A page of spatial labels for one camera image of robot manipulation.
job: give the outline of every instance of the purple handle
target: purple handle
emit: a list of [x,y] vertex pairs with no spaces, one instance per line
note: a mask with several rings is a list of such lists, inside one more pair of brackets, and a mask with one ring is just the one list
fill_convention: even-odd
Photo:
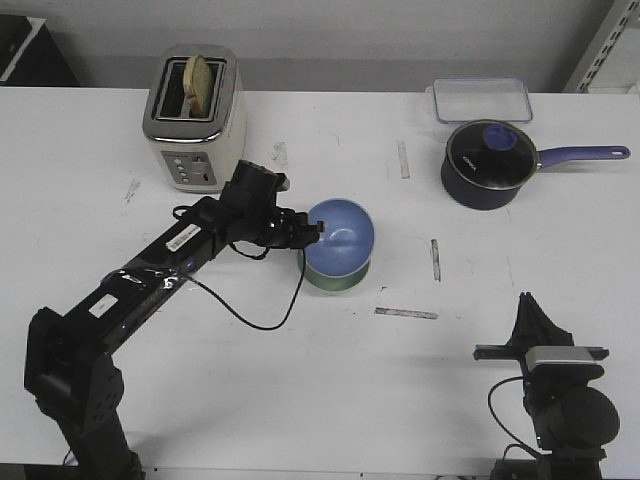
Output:
[[569,160],[621,160],[631,155],[631,151],[622,145],[558,147],[541,150],[538,153],[540,154],[540,168]]

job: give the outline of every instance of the blue bowl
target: blue bowl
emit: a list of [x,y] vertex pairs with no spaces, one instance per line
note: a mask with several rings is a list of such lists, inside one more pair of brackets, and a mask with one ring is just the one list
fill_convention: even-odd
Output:
[[375,237],[371,218],[357,203],[332,198],[309,211],[309,223],[318,221],[324,223],[324,232],[305,249],[305,277],[327,291],[353,287],[369,269]]

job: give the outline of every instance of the white table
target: white table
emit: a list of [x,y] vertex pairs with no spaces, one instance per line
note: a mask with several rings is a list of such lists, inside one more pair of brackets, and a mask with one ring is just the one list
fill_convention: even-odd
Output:
[[[59,463],[67,450],[22,388],[32,315],[45,305],[66,313],[169,227],[173,206],[198,198],[165,182],[142,135],[146,95],[0,89],[2,462]],[[624,144],[640,152],[637,97],[531,97],[526,131],[539,149]],[[114,356],[125,380],[120,416],[144,465],[488,474],[510,442],[489,415],[487,391],[519,369],[471,354],[478,343],[506,342],[518,295],[531,291],[576,344],[611,350],[592,385],[612,399],[622,427],[601,467],[608,477],[640,476],[637,153],[541,171],[508,206],[479,212],[440,183],[444,144],[424,95],[246,98],[245,157],[291,180],[279,205],[362,204],[377,234],[371,269],[342,295],[305,284],[274,333],[245,327],[183,287]],[[401,176],[398,141],[410,178]],[[225,250],[198,274],[264,324],[280,319],[297,277],[291,251],[252,262]],[[376,315],[375,307],[438,318]],[[505,386],[496,409],[535,444],[521,392]]]

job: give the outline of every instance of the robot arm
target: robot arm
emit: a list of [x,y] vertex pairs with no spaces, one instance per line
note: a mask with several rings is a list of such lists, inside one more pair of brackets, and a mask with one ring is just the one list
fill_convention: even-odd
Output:
[[[276,206],[276,193],[286,186],[284,174],[241,160],[219,200],[203,197],[180,207],[172,227],[66,315],[45,307],[33,317],[25,388],[58,423],[81,478],[144,478],[116,413],[124,384],[111,355],[177,291],[184,275],[235,241],[302,249],[318,240],[321,224],[308,225],[306,213]],[[58,470],[60,478],[77,478],[78,472]]]

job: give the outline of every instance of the white toaster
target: white toaster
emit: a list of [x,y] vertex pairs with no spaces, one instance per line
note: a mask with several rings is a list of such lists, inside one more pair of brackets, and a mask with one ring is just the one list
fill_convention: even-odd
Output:
[[[208,115],[191,112],[183,88],[190,57],[202,55],[212,73]],[[161,57],[142,130],[169,184],[196,193],[222,190],[242,158],[247,109],[235,55],[214,45],[178,45]]]

